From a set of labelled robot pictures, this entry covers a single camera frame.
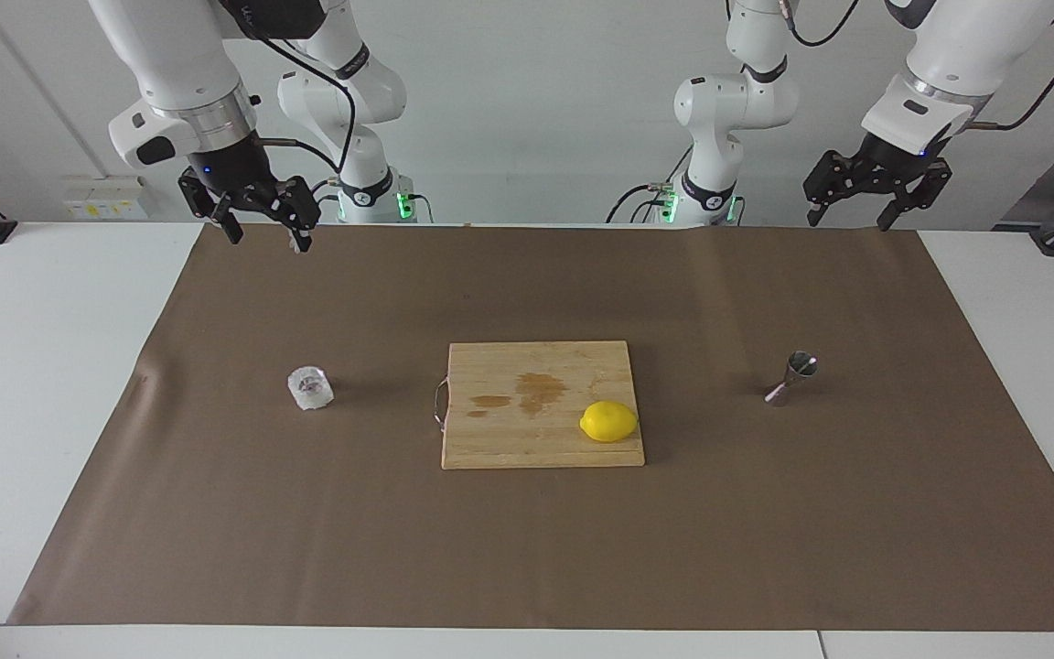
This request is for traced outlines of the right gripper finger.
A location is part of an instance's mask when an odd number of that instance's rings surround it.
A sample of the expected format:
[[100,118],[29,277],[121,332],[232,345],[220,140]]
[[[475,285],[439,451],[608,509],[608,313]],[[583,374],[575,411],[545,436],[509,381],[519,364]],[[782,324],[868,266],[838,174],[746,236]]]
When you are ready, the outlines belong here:
[[181,195],[183,195],[189,211],[194,217],[218,226],[227,241],[234,243],[234,245],[242,241],[243,229],[234,214],[231,213],[229,193],[221,193],[217,199],[214,199],[212,192],[201,183],[196,171],[193,168],[186,168],[181,172]]
[[288,230],[293,249],[305,254],[311,246],[311,233],[321,217],[319,205],[302,178],[277,182],[275,192],[275,221]]

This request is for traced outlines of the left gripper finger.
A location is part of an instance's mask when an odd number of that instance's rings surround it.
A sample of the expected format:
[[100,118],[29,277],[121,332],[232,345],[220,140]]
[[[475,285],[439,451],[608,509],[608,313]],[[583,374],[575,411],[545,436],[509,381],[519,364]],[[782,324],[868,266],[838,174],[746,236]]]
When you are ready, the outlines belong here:
[[928,210],[941,195],[942,189],[952,176],[945,158],[938,157],[929,164],[917,183],[911,190],[907,185],[892,185],[892,200],[878,214],[876,225],[881,231],[887,231],[899,220],[902,214],[912,210]]
[[861,193],[862,158],[825,151],[803,181],[804,197],[809,201],[807,222],[816,228],[832,205]]

